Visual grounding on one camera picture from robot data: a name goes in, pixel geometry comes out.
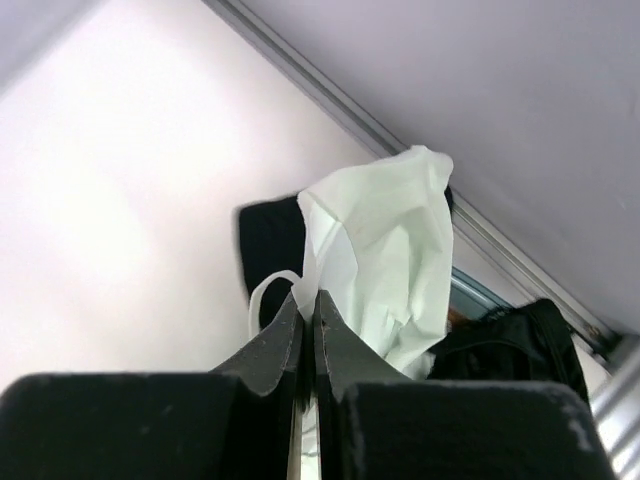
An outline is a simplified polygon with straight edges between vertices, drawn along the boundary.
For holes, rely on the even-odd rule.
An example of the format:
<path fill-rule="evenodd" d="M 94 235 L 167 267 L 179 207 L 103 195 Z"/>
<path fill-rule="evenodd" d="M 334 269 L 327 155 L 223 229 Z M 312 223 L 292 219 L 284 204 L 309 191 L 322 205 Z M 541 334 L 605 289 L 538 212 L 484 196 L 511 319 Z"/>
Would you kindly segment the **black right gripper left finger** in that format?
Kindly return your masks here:
<path fill-rule="evenodd" d="M 276 318 L 210 371 L 39 373 L 1 396 L 5 479 L 290 479 L 304 326 Z"/>

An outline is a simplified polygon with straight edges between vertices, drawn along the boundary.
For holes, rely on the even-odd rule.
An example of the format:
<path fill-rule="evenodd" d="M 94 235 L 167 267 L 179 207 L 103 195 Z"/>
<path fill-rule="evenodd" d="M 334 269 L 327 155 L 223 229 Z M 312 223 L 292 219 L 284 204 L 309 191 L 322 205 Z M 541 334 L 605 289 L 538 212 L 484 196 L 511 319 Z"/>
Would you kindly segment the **pale green white bra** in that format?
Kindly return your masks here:
<path fill-rule="evenodd" d="M 428 350 L 448 328 L 453 227 L 445 190 L 452 159 L 425 146 L 337 170 L 298 193 L 306 238 L 302 277 L 292 280 L 305 320 L 327 292 L 344 323 L 386 363 L 411 379 L 428 374 Z"/>

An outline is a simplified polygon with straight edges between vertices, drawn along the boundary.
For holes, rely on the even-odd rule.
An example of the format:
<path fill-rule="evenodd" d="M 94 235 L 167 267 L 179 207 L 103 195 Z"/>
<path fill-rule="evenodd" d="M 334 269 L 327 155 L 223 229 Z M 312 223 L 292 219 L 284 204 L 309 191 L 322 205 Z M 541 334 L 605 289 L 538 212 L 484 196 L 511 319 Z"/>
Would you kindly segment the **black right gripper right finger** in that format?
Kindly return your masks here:
<path fill-rule="evenodd" d="M 324 479 L 603 479 L 587 405 L 550 382 L 414 381 L 342 320 L 313 314 Z"/>

